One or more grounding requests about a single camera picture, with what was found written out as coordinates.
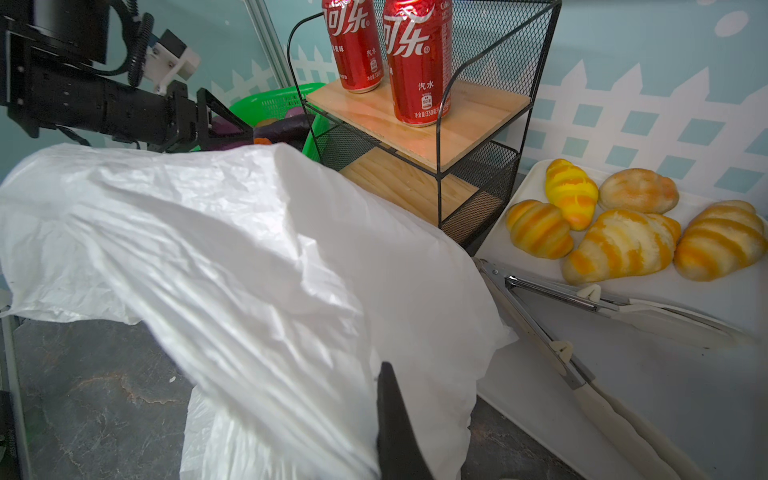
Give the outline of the white plastic grocery bag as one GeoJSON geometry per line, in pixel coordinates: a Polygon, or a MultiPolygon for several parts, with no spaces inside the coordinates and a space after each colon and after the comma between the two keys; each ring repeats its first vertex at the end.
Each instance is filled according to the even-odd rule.
{"type": "Polygon", "coordinates": [[[14,315],[149,328],[194,385],[185,479],[379,478],[383,363],[456,479],[512,341],[459,245],[285,145],[40,150],[1,185],[1,269],[14,315]]]}

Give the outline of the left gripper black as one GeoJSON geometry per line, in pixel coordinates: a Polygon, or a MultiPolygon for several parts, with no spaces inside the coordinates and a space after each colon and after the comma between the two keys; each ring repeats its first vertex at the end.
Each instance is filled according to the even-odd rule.
{"type": "Polygon", "coordinates": [[[111,74],[75,60],[52,45],[50,37],[28,22],[1,17],[1,105],[29,137],[58,130],[84,144],[82,131],[121,143],[143,143],[155,152],[224,151],[250,146],[254,129],[232,113],[209,90],[197,91],[174,81],[164,95],[137,84],[144,65],[141,47],[149,45],[154,27],[150,14],[124,14],[121,23],[127,56],[119,67],[126,84],[111,74]]]}

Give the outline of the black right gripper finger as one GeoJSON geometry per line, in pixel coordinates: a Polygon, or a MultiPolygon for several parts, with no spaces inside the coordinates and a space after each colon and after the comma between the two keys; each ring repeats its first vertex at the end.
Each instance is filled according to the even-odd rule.
{"type": "Polygon", "coordinates": [[[389,362],[381,364],[377,379],[377,416],[380,478],[432,480],[433,475],[418,446],[394,368],[389,362]]]}

